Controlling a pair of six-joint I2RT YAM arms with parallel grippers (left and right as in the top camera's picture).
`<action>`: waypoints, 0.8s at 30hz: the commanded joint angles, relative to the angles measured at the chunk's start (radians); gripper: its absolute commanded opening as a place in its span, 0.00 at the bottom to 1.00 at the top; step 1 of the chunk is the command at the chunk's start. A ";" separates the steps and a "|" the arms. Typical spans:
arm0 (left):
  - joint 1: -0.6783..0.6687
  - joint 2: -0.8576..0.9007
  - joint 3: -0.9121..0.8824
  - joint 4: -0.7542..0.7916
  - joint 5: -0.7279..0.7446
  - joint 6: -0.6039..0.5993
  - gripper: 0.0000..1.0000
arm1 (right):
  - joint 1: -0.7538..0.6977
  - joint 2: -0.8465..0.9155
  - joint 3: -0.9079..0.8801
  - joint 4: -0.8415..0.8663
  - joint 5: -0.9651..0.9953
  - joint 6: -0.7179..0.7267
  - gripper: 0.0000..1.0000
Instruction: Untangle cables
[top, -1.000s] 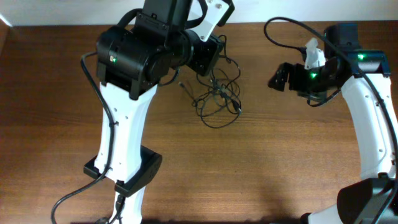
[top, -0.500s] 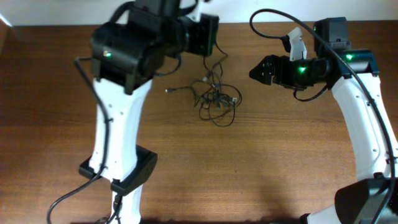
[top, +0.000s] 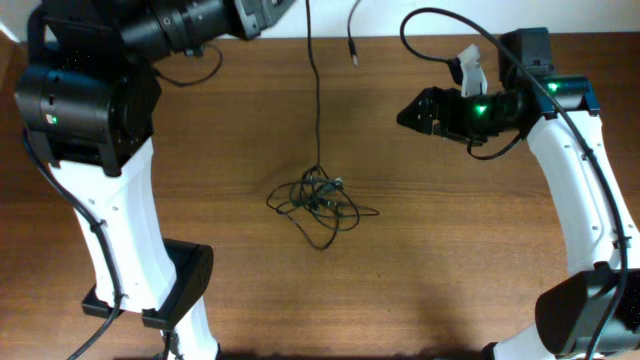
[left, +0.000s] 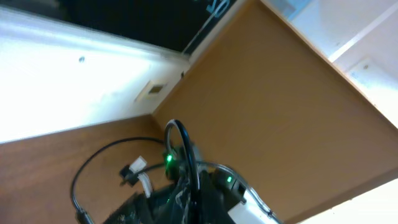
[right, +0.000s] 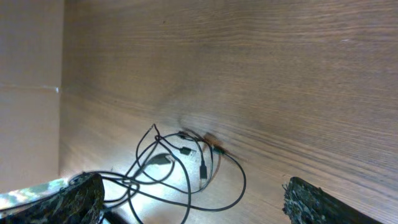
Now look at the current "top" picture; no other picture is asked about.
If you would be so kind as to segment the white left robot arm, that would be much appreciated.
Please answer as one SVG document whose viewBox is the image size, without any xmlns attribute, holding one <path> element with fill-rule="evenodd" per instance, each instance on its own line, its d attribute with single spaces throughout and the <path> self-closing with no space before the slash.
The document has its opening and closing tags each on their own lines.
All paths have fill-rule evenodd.
<svg viewBox="0 0 640 360">
<path fill-rule="evenodd" d="M 198 56 L 222 35 L 273 27 L 286 1 L 46 0 L 27 24 L 29 65 L 15 89 L 27 153 L 73 207 L 96 281 L 85 314 L 125 312 L 159 330 L 166 359 L 219 354 L 204 293 L 211 247 L 162 236 L 151 168 L 157 61 Z"/>
</svg>

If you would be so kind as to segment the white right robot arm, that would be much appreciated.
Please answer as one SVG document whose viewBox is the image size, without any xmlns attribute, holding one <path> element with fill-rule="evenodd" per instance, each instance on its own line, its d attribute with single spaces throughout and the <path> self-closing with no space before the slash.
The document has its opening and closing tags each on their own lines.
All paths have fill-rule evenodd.
<svg viewBox="0 0 640 360">
<path fill-rule="evenodd" d="M 476 148 L 503 132 L 526 143 L 548 183 L 567 253 L 566 280 L 541 294 L 534 323 L 487 345 L 486 359 L 594 359 L 639 347 L 639 230 L 610 166 L 600 105 L 583 76 L 561 76 L 549 32 L 494 39 L 502 90 L 489 93 L 479 52 L 448 63 L 452 89 L 423 90 L 401 126 Z"/>
</svg>

